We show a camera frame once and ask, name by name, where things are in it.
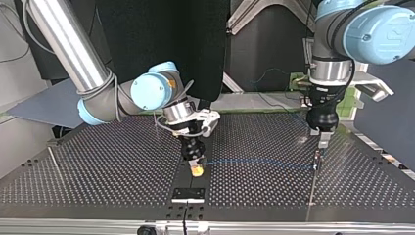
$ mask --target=robotic arm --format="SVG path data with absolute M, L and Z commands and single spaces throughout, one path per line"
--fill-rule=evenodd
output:
M 162 109 L 158 126 L 177 136 L 182 157 L 192 174 L 203 174 L 205 146 L 220 118 L 218 112 L 196 111 L 189 102 L 180 73 L 173 62 L 154 66 L 145 74 L 123 84 L 106 68 L 74 15 L 67 0 L 24 0 L 28 10 L 75 84 L 81 99 L 79 115 L 91 125 L 121 120 L 141 111 Z M 160 120 L 166 119 L 166 125 Z
M 398 6 L 367 7 L 374 0 L 320 3 L 310 65 L 306 121 L 326 149 L 339 124 L 336 107 L 354 77 L 355 61 L 385 65 L 415 56 L 415 13 Z

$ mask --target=black cable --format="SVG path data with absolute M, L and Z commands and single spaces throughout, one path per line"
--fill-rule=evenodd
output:
M 408 3 L 408 2 L 410 2 L 410 1 L 414 1 L 414 0 L 402 0 L 402 1 L 400 1 L 400 2 L 397 2 L 397 3 L 395 4 L 395 6 L 400 6 L 400 5 L 403 5 L 403 4 Z
M 186 226 L 187 206 L 188 205 L 186 205 L 186 210 L 184 211 L 184 216 L 183 216 L 183 234 L 184 235 L 187 235 L 187 226 Z
M 271 68 L 271 69 L 268 69 L 268 70 L 266 70 L 263 74 L 262 74 L 262 76 L 258 79 L 258 80 L 256 80 L 256 81 L 250 81 L 250 83 L 251 84 L 257 84 L 257 83 L 260 83 L 264 78 L 265 78 L 265 76 L 266 76 L 266 74 L 269 72 L 269 71 L 278 71 L 278 72 L 280 72 L 280 73 L 282 73 L 282 74 L 285 74 L 285 75 L 291 75 L 290 73 L 287 73 L 286 71 L 283 71 L 283 70 L 280 70 L 280 69 L 278 69 L 278 68 Z
M 29 51 L 30 51 L 30 47 L 27 46 L 26 51 L 21 56 L 18 56 L 16 58 L 13 58 L 13 59 L 10 59 L 10 60 L 0 61 L 0 63 L 6 63 L 6 62 L 12 62 L 12 61 L 19 60 L 19 59 L 25 57 L 28 54 Z
M 92 15 L 91 25 L 89 25 L 88 36 L 91 36 L 92 29 L 94 29 L 95 18 L 97 17 L 97 3 L 94 6 L 94 14 Z
M 113 58 L 110 58 L 107 62 L 104 63 L 104 65 L 107 66 L 112 60 L 113 60 Z

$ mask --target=wall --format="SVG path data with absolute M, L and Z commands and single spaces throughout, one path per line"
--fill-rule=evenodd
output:
M 12 0 L 1 2 L 14 6 Z M 16 17 L 9 10 L 2 10 L 22 32 Z M 30 52 L 21 59 L 5 62 L 24 55 L 27 50 L 27 44 L 6 23 L 0 14 L 0 178 L 44 150 L 46 141 L 52 138 L 51 126 L 4 113 L 47 88 Z

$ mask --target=blue cable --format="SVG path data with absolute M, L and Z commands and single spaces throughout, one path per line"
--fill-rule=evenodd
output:
M 278 160 L 256 160 L 256 159 L 223 159 L 208 162 L 207 165 L 222 165 L 222 164 L 269 164 L 269 165 L 276 165 L 281 168 L 291 168 L 291 169 L 312 169 L 312 165 L 308 164 L 290 164 L 290 163 L 283 163 Z

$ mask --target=perforated metal table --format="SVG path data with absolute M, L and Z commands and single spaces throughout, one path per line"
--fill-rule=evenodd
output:
M 81 128 L 51 148 L 54 158 L 0 180 L 0 218 L 415 223 L 415 182 L 343 127 L 312 207 L 318 139 L 301 114 L 222 115 L 204 141 L 206 173 L 192 178 L 179 141 L 153 117 Z M 204 188 L 205 202 L 173 204 L 186 187 Z

